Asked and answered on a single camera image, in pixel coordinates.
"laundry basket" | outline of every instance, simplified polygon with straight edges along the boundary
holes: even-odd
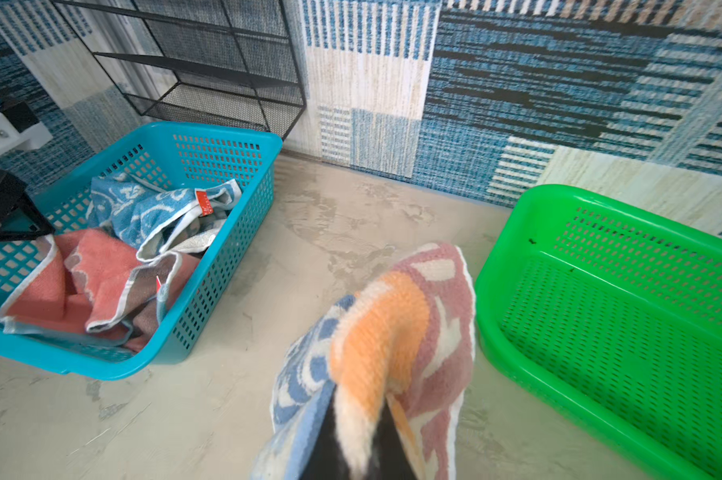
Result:
[[[7,335],[0,324],[0,355],[51,372],[104,380],[132,375],[150,362],[183,360],[273,202],[273,162],[280,148],[275,134],[156,122],[136,129],[49,187],[34,200],[58,233],[86,228],[91,178],[116,172],[166,190],[212,187],[235,178],[243,196],[141,352]],[[30,242],[0,244],[0,306],[39,258]]]
[[[722,478],[722,239],[535,187],[476,295],[481,346],[507,376],[655,475]]]

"green plastic basket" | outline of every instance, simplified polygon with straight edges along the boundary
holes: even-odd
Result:
[[[722,478],[722,240],[562,185],[521,196],[476,282],[508,377],[673,478]]]

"mesh shelf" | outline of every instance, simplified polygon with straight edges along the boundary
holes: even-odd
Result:
[[[285,138],[305,110],[281,0],[220,0],[204,8],[191,0],[52,2],[68,23],[58,4],[136,23],[144,37],[140,44],[80,40],[139,115]]]

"blue plastic basket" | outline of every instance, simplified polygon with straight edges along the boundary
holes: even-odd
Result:
[[[89,187],[97,175],[125,171],[168,190],[210,187],[236,178],[243,196],[141,352],[7,335],[0,324],[0,355],[50,372],[103,380],[133,375],[150,362],[182,361],[273,203],[273,162],[280,149],[275,134],[158,122],[136,129],[49,187],[34,200],[59,233],[87,226]],[[0,306],[38,259],[30,242],[0,244]]]

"blue patterned towel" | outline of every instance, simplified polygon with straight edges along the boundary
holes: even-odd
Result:
[[[289,347],[270,405],[275,435],[254,461],[252,480],[302,475],[334,392],[327,360],[332,334],[355,301],[352,295],[343,297]]]
[[[204,251],[241,198],[235,180],[207,188],[214,214],[201,216],[193,188],[165,191],[128,174],[91,179],[89,227],[101,227],[137,249],[148,262],[168,250]]]

